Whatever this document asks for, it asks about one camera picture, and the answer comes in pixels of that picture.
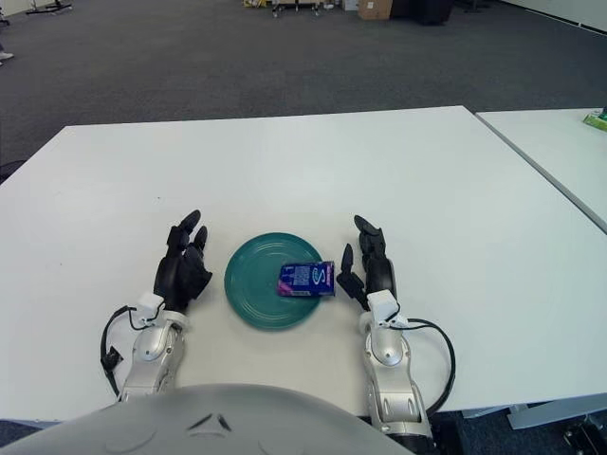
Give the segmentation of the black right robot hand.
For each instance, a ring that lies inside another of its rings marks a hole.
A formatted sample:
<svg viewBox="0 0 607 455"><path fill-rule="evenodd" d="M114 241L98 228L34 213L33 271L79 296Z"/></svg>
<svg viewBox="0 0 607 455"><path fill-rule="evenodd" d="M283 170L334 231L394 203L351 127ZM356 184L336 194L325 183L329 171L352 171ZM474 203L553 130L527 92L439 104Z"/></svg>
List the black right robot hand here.
<svg viewBox="0 0 607 455"><path fill-rule="evenodd" d="M336 281L350 299L356 300L363 311L369 311L368 296L389 290L396 297L395 272L392 262L386 256L383 231L374 227L365 218L355 215L354 223L359 230L359 246L362 254L363 281L353 270L354 252L350 244L342 254L340 273Z"/></svg>

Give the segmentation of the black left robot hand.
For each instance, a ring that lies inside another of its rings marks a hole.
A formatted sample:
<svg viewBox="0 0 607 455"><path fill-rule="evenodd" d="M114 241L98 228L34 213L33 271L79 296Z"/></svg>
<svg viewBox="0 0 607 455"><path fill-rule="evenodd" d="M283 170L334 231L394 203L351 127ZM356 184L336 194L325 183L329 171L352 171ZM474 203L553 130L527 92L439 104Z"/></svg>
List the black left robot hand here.
<svg viewBox="0 0 607 455"><path fill-rule="evenodd" d="M207 227L202 225L191 239L200 218L200 210L195 209L170 229L167 251L158 265L154 284L154 293L163 298L166 311L186 314L190 302L212 279L204 264Z"/></svg>

